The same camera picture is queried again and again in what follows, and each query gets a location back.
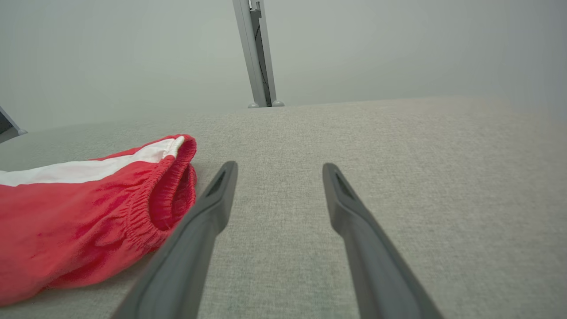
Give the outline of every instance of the couch cushion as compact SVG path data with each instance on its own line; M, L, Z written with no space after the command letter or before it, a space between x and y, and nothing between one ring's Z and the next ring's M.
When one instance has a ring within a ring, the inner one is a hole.
M201 318L356 318L342 239L321 179L339 166L447 318L567 312L567 131L558 120L462 99L170 111L30 133L0 144L0 170L85 160L187 133L199 196L239 164ZM49 290L9 318L108 318L148 258L106 282Z

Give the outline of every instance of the black object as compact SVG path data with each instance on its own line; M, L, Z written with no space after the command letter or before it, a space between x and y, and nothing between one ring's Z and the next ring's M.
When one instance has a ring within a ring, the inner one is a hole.
M196 318L216 236L229 221L238 176L226 162L154 255L113 318Z
M345 242L361 318L442 318L336 165L323 165L323 185L331 225Z

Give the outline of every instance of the gray wall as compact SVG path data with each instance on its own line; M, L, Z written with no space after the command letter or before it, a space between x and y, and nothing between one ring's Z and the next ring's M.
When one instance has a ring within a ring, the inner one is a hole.
M0 1L0 106L30 132L252 102L231 0Z
M565 0L265 7L277 96L288 106L496 95L567 110ZM231 0L4 0L0 46L0 105L31 132L252 102Z
M497 95L565 111L565 0L265 0L286 105Z

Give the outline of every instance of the red shorts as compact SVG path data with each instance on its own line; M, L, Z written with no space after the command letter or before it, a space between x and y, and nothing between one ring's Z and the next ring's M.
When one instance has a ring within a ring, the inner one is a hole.
M195 203L196 148L174 135L90 161L0 171L0 305L101 282L159 248Z

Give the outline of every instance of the gray fabric surface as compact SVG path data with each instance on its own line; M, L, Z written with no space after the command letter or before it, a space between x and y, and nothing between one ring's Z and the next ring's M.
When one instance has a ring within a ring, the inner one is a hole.
M356 318L321 166L337 164L447 318L567 313L564 123L469 99L245 110L66 127L0 145L0 170L101 157L165 135L197 140L197 195L239 163L200 318ZM50 290L2 318L108 318L147 262Z

